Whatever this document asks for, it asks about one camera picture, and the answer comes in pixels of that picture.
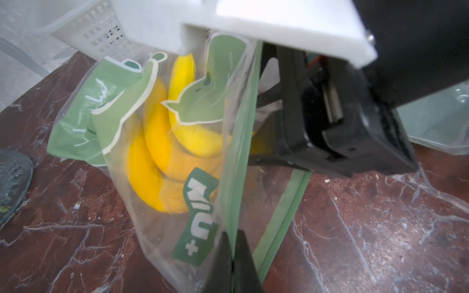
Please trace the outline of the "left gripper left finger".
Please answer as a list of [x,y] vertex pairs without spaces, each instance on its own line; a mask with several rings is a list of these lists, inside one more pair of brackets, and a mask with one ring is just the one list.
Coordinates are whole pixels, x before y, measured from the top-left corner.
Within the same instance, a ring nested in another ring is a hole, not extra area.
[[232,251],[228,234],[223,232],[202,293],[232,291]]

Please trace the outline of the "zip-top bag with bananas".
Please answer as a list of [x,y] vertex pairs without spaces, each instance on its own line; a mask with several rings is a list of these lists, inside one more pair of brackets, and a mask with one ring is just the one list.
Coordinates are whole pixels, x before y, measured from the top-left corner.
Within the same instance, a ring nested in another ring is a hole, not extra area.
[[450,155],[469,153],[469,82],[397,108],[411,142]]
[[210,34],[193,53],[106,56],[47,151],[107,173],[146,258],[181,293],[260,293],[311,174],[261,154],[280,103],[257,108],[265,45]]

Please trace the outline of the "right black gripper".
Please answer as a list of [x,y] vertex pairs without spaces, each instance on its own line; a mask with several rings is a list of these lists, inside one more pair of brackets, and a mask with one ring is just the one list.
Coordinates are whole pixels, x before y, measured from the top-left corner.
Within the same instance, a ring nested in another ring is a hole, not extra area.
[[257,107],[281,102],[252,138],[251,166],[282,166],[350,178],[415,172],[418,162],[399,115],[377,101],[347,61],[266,43],[261,67],[276,59],[280,80]]

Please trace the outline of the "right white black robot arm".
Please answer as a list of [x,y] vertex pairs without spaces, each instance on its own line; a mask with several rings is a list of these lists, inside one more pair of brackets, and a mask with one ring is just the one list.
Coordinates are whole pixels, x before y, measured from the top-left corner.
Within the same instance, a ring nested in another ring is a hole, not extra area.
[[266,43],[261,66],[277,59],[280,81],[259,95],[276,101],[252,138],[250,166],[282,166],[352,177],[418,168],[397,107],[469,77],[467,1],[357,1],[377,59],[363,69],[321,53]]

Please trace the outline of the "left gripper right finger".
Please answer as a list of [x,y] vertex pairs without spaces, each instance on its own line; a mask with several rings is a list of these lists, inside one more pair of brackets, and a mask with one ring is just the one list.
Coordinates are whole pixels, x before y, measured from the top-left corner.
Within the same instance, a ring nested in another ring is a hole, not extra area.
[[237,231],[232,288],[234,293],[264,292],[243,230]]

